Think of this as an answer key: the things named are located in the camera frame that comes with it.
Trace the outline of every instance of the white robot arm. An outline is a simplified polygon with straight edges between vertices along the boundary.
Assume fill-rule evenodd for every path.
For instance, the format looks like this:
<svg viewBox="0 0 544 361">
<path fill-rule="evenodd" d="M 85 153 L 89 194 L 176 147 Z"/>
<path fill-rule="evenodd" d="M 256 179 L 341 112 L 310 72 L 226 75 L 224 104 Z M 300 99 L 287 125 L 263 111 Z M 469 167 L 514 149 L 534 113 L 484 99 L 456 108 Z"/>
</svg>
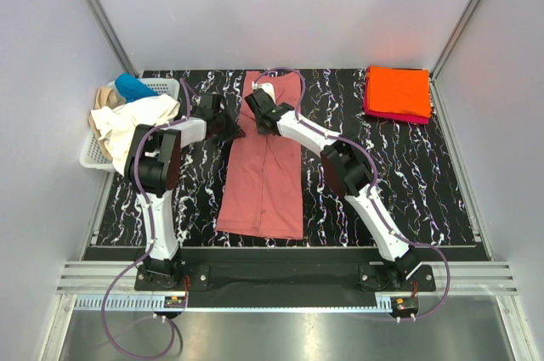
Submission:
<svg viewBox="0 0 544 361">
<path fill-rule="evenodd" d="M 254 89 L 253 93 L 246 97 L 246 102 L 255 114 L 261 133 L 290 138 L 320 156 L 327 185 L 337 195 L 344 197 L 361 216 L 384 261 L 391 262 L 396 267 L 401 280 L 409 279 L 422 263 L 408 244 L 393 235 L 402 233 L 380 200 L 376 188 L 367 195 L 371 169 L 360 151 L 335 139 L 340 133 L 320 127 L 303 116 L 297 118 L 289 104 L 276 105 L 269 94 L 261 88 Z M 389 229 L 370 199 L 376 203 Z"/>
<path fill-rule="evenodd" d="M 175 270 L 179 245 L 173 229 L 172 192 L 179 181 L 181 149 L 205 138 L 230 141 L 245 135 L 224 108 L 223 102 L 223 96 L 204 93 L 192 111 L 194 117 L 168 129 L 158 130 L 145 141 L 144 152 L 139 158 L 139 180 L 150 199 L 155 224 L 155 240 L 151 241 L 150 215 L 148 209 L 144 209 L 146 250 L 149 250 L 151 242 L 155 242 L 144 260 L 144 267 L 149 273 L 168 278 L 173 276 Z M 138 125 L 134 132 L 125 164 L 125 177 L 132 183 L 135 183 L 134 159 L 137 149 L 151 128 Z M 144 196 L 137 193 L 137 198 L 140 206 L 147 208 Z"/>
</svg>

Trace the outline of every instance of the blue cloth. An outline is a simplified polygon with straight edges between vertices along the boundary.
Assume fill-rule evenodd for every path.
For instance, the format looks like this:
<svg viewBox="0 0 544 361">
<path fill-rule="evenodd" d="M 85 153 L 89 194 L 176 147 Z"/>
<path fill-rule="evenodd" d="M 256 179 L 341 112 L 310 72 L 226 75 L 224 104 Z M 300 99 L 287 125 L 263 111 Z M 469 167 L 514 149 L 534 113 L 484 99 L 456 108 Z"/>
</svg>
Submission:
<svg viewBox="0 0 544 361">
<path fill-rule="evenodd" d="M 159 96 L 153 89 L 145 86 L 129 74 L 122 74 L 116 79 L 116 88 L 119 94 L 127 100 L 127 103 L 142 98 L 149 98 L 149 96 Z"/>
</svg>

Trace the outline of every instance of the gray wall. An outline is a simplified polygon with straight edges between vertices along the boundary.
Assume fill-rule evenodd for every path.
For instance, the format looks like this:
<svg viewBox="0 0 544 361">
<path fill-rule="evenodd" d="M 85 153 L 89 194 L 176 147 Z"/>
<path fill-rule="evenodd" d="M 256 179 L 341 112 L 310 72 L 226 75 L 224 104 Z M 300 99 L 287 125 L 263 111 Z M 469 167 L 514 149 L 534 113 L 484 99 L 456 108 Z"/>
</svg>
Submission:
<svg viewBox="0 0 544 361">
<path fill-rule="evenodd" d="M 79 166 L 88 110 L 121 73 L 83 0 L 0 0 L 1 359 L 34 359 L 101 174 Z"/>
<path fill-rule="evenodd" d="M 497 259 L 544 336 L 544 0 L 484 0 L 439 77 Z"/>
<path fill-rule="evenodd" d="M 431 68 L 468 0 L 101 0 L 142 69 Z"/>
</svg>

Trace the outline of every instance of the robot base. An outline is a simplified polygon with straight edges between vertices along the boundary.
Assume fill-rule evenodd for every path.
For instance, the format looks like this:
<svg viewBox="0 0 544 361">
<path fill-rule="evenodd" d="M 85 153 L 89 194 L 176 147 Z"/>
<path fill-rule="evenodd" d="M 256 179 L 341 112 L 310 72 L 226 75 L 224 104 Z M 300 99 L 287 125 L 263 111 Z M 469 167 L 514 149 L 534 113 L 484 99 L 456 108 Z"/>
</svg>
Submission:
<svg viewBox="0 0 544 361">
<path fill-rule="evenodd" d="M 210 268 L 207 265 L 190 264 L 181 261 L 178 251 L 171 261 L 159 261 L 150 257 L 138 266 L 134 289 L 138 291 L 185 290 L 204 291 L 207 289 Z M 188 276 L 190 286 L 185 286 L 183 277 Z"/>
<path fill-rule="evenodd" d="M 396 277 L 397 269 L 386 265 L 360 265 L 360 288 L 364 292 L 402 291 L 412 293 L 414 282 L 417 282 L 418 291 L 436 291 L 433 269 L 430 265 L 422 265 L 411 278 L 401 281 Z"/>
</svg>

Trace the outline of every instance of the plastic basket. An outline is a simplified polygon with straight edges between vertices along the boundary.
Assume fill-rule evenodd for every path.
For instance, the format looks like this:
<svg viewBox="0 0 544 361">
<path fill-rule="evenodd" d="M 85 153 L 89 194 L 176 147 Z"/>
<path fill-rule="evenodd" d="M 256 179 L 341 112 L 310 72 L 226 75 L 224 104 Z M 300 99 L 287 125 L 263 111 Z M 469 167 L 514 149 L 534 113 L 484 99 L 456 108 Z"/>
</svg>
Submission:
<svg viewBox="0 0 544 361">
<path fill-rule="evenodd" d="M 165 93 L 174 99 L 178 99 L 179 82 L 175 79 L 144 78 L 140 79 L 140 81 L 159 94 Z M 114 82 L 110 82 L 106 86 L 117 90 Z M 79 156 L 79 162 L 86 168 L 96 168 L 97 170 L 106 170 L 107 172 L 115 172 L 116 170 L 113 168 L 111 161 L 107 160 L 102 151 L 100 151 L 99 142 L 94 138 L 91 128 L 88 129 L 87 139 Z"/>
</svg>

